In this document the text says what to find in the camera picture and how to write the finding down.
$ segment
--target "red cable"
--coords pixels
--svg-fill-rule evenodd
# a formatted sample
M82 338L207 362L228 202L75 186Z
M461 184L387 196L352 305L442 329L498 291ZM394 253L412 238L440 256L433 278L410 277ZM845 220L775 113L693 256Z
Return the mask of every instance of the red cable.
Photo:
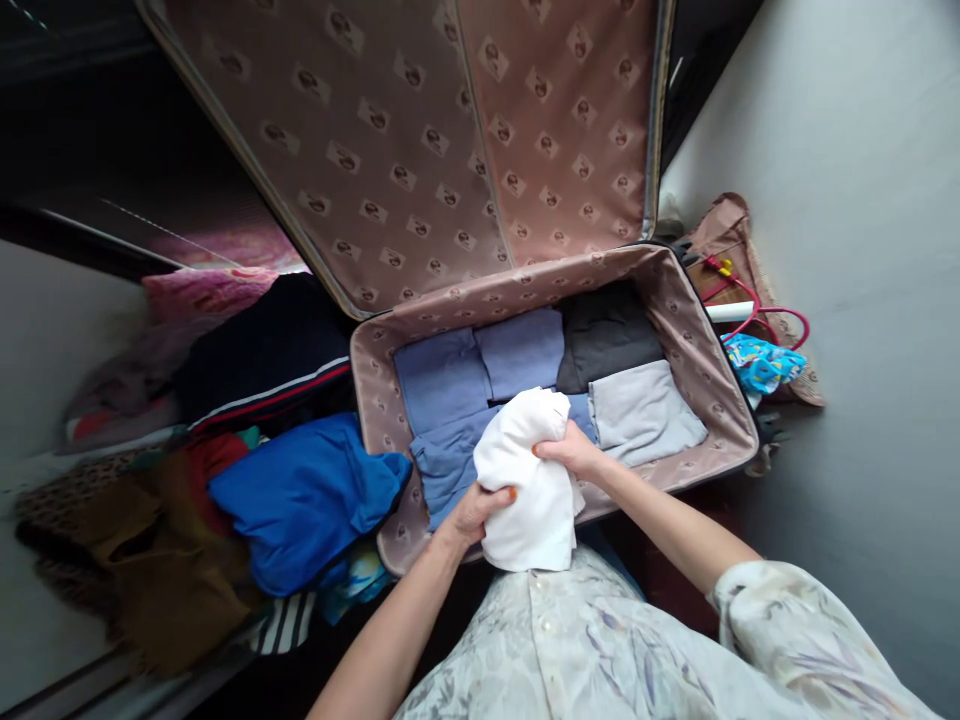
M757 297L757 294L753 291L753 288L747 287L746 285L743 284L743 282L741 282L740 280L738 280L738 279L736 279L736 278L731 278L731 280L733 280L737 285L739 285L739 286L742 287L744 290L746 290L746 291L747 291L747 294L750 295L750 299L753 300L753 310L750 312L750 317L748 317L746 320L744 320L744 321L737 327L736 330L734 330L732 333L730 333L729 335L727 335L727 339L723 341L723 344L724 344L724 345L726 345L728 342L730 342L730 341L733 339L733 336L734 336L734 335L736 335L737 333L743 332L743 329L744 329L747 325L749 325L749 324L752 323L754 320L756 320L757 314L760 312L760 298Z
M729 272L729 270L727 270L726 268L724 268L721 271L721 268L723 268L723 266L720 264L720 261L717 260L717 258L713 255L707 258L704 258L704 264L707 267L712 268L713 270L716 270L717 272L722 272L722 273ZM726 278L726 282L708 291L706 296L703 298L704 301L709 300L714 295L719 294L722 290L729 287L731 283L739 285L741 288L743 288L743 290L750 296L750 299L753 301L753 311L750 313L750 316L746 320L744 320L743 323L741 323L736 330L734 330L732 333L729 333L727 335L727 339L723 341L724 345L730 342L730 340L733 339L734 335L743 332L744 328L746 328L752 322L757 322L763 327L767 328L767 330L769 330L771 335L773 336L773 344L779 345L780 339L777 336L777 333L773 329L773 327L765 320L761 320L757 317L757 315L759 315L760 313L768 313L768 312L789 313L790 315L793 315L794 317L799 319L800 322L803 324L803 335L801 335L797 343L792 348L790 348L791 350L799 349L807 341L807 338L810 337L810 321L807 320L806 315L804 315L801 312L797 312L796 310L791 310L790 308L785 308L785 307L767 307L767 308L761 307L760 298L757 295L757 293L754 292L753 288L745 285L743 281L740 280L740 278L736 275L724 274L724 277Z
M795 316L803 324L803 335L800 336L800 339L797 341L797 344L794 345L791 350L797 350L801 345L803 345L807 338L810 337L810 321L807 320L807 316L796 310L791 310L790 308L782 307L769 307L769 308L760 308L760 312L785 312L790 315Z
M780 344L780 336L777 335L777 331L773 329L773 325L768 323L766 320L761 320L759 315L755 317L753 321L757 325L760 325L761 327L766 328L767 332L770 334L770 342L772 342L774 345Z

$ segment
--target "white towel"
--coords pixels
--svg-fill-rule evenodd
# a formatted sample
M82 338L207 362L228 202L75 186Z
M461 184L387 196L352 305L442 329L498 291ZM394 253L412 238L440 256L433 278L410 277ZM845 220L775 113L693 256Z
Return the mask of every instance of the white towel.
M590 415L600 449L628 467L676 455L707 437L666 360L594 380Z
M570 569L577 545L573 518L583 509L583 495L562 464L533 454L537 443L563 439L569 412L562 393L524 390L490 421L473 451L481 486L517 489L516 501L487 519L481 543L501 570Z

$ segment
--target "person's left hand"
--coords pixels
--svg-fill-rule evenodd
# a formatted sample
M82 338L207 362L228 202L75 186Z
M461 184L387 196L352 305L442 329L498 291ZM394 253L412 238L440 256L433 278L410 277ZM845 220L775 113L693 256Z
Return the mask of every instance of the person's left hand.
M437 534L446 534L455 538L462 543L463 550L466 551L486 536L483 524L487 518L497 510L512 505L516 499L516 488L501 488L492 493L487 492L475 482L467 490L466 495L460 498L453 512L440 523Z

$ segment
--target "hand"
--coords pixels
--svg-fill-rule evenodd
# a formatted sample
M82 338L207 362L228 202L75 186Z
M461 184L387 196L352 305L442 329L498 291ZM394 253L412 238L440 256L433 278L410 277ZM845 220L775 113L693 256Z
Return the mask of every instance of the hand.
M594 484L602 479L603 466L609 458L603 454L590 438L583 434L573 420L567 420L567 432L563 440L554 442L545 440L537 443L533 454L541 460L556 460L563 463L567 469L577 476L578 480L586 480Z
M466 495L460 498L453 512L440 523L437 535L455 539L462 544L463 551L466 552L467 548L486 536L483 524L487 518L497 510L512 505L516 499L516 488L501 488L492 493L480 487L479 483L474 483Z

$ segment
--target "suitcase lid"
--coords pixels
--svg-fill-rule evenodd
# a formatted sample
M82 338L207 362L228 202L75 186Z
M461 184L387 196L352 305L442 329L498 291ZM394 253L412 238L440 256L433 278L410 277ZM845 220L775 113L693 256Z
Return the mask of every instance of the suitcase lid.
M359 319L652 233L674 2L138 6Z

